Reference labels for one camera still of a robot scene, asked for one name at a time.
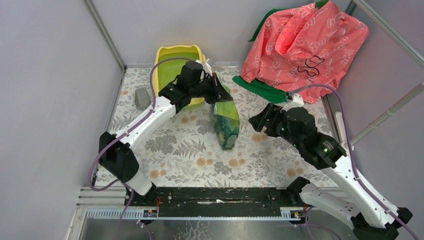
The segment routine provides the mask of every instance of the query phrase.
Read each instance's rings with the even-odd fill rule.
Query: floral pattern
[[[136,108],[134,92],[141,87],[150,89],[150,70],[127,69],[111,133],[129,124],[142,112]],[[134,153],[140,160],[141,169],[154,184],[167,187],[287,187],[302,176],[317,186],[337,186],[303,161],[288,142],[253,130],[248,119],[262,111],[268,102],[233,82],[232,77],[240,74],[240,67],[213,67],[212,70],[230,88],[238,110],[240,130],[234,148],[222,150],[214,130],[211,105],[204,103],[196,108],[183,109],[159,127]],[[315,117],[318,130],[331,135],[321,100],[306,103],[305,108]],[[106,186],[115,179],[101,166],[96,176],[96,186]]]

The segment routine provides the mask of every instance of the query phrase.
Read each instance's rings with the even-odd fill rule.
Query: yellow basket
[[[156,60],[154,64],[173,57],[186,57],[194,60],[200,60],[202,63],[206,61],[205,56],[197,45],[176,45],[163,46],[157,50]],[[172,82],[176,75],[179,75],[181,68],[186,63],[186,60],[171,60],[159,65],[153,73],[153,88],[156,96],[167,84]],[[195,108],[205,101],[203,97],[192,98],[189,105],[185,108]]]

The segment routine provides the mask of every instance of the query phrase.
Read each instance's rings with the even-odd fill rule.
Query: gray wall
[[[220,65],[241,65],[271,9],[309,0],[94,0],[128,65],[153,65],[162,46],[197,44]]]
[[[369,4],[424,54],[421,0],[370,0]],[[391,107],[424,77],[422,70],[362,11],[354,15],[369,27],[369,36],[356,55],[339,91],[346,106],[352,136]],[[337,99],[331,103],[338,108]],[[424,238],[423,135],[424,95],[407,104],[355,145],[359,169],[390,201],[414,214],[410,226]],[[400,230],[399,239],[412,239]]]
[[[82,0],[0,11],[1,239],[63,239],[120,70]]]

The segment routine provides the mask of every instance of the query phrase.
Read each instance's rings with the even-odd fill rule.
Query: gray sponge
[[[142,87],[135,90],[135,106],[140,110],[147,109],[152,101],[150,100],[150,95],[147,91],[147,88]]]

